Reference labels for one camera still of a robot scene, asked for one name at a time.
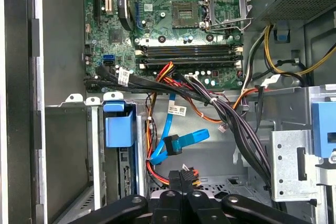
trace barcode label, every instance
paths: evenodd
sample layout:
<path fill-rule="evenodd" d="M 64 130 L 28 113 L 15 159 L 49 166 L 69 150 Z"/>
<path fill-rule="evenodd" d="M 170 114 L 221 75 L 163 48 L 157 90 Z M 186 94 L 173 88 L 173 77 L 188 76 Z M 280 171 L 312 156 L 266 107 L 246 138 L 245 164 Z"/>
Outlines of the barcode label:
<path fill-rule="evenodd" d="M 227 123 L 222 124 L 221 126 L 218 127 L 218 130 L 222 133 L 226 132 L 226 130 L 229 128 L 229 125 Z"/>
<path fill-rule="evenodd" d="M 168 107 L 168 114 L 172 114 L 172 115 L 185 116 L 186 111 L 187 111 L 187 108 L 183 106 L 177 106 L 177 105 L 171 106 L 170 105 Z"/>
<path fill-rule="evenodd" d="M 126 69 L 119 68 L 118 84 L 127 87 L 129 79 L 130 79 L 130 72 L 127 71 Z"/>

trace cable tie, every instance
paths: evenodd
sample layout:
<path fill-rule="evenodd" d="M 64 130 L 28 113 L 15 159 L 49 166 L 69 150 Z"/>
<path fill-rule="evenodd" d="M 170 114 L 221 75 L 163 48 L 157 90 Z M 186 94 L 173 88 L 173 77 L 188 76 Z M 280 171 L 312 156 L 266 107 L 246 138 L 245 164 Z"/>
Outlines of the cable tie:
<path fill-rule="evenodd" d="M 213 97 L 213 98 L 211 98 L 210 103 L 213 103 L 213 102 L 216 102 L 216 101 L 217 101 L 217 98 Z"/>

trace sata port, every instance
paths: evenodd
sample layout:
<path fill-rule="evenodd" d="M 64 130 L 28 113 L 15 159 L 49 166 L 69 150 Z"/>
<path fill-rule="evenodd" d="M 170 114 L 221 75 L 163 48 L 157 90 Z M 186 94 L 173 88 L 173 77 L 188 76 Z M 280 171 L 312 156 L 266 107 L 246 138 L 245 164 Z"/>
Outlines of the sata port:
<path fill-rule="evenodd" d="M 114 55 L 103 55 L 103 60 L 114 60 Z"/>

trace blue plastic latch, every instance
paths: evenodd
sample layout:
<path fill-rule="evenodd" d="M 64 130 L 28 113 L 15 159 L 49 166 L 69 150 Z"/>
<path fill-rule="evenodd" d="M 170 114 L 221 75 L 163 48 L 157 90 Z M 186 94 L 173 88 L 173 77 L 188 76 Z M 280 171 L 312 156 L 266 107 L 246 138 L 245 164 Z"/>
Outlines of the blue plastic latch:
<path fill-rule="evenodd" d="M 207 129 L 195 131 L 193 133 L 180 136 L 177 140 L 174 140 L 172 142 L 173 149 L 175 152 L 179 152 L 182 150 L 183 147 L 196 144 L 198 142 L 206 140 L 207 138 L 209 138 L 209 131 Z M 161 163 L 162 161 L 164 161 L 167 157 L 168 157 L 168 153 L 167 151 L 164 151 L 160 153 L 158 156 L 151 158 L 150 162 L 152 163 L 152 165 L 157 165 Z"/>
<path fill-rule="evenodd" d="M 336 102 L 312 104 L 314 154 L 329 158 L 336 149 Z"/>
<path fill-rule="evenodd" d="M 107 102 L 103 106 L 105 113 L 124 111 L 123 101 Z M 135 119 L 133 110 L 127 116 L 112 116 L 105 118 L 105 140 L 106 147 L 131 147 L 134 144 L 135 137 Z"/>
<path fill-rule="evenodd" d="M 103 106 L 104 112 L 120 112 L 124 111 L 125 104 L 121 101 L 107 102 Z"/>

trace black plastic connector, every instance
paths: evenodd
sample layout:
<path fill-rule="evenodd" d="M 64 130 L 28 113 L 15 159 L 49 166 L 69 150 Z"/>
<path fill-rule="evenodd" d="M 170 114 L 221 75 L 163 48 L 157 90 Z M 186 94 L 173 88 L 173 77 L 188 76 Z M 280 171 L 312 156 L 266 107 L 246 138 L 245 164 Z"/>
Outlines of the black plastic connector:
<path fill-rule="evenodd" d="M 177 155 L 177 154 L 182 153 L 182 149 L 174 150 L 174 148 L 173 148 L 173 141 L 176 141 L 178 139 L 179 139 L 178 135 L 166 136 L 163 139 L 164 144 L 166 145 L 166 150 L 167 150 L 167 155 L 168 156 L 173 156 L 173 155 Z"/>

